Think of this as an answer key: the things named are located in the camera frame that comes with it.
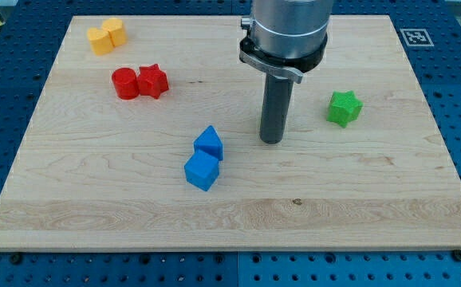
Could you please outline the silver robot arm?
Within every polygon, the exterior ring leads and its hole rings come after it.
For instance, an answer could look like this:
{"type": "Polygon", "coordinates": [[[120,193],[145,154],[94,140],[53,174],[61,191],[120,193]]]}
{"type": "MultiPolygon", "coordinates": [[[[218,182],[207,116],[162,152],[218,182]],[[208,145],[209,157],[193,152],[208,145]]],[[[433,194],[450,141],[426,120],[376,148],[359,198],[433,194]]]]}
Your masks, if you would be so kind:
{"type": "Polygon", "coordinates": [[[241,19],[239,60],[268,75],[301,83],[321,61],[333,0],[253,0],[241,19]]]}

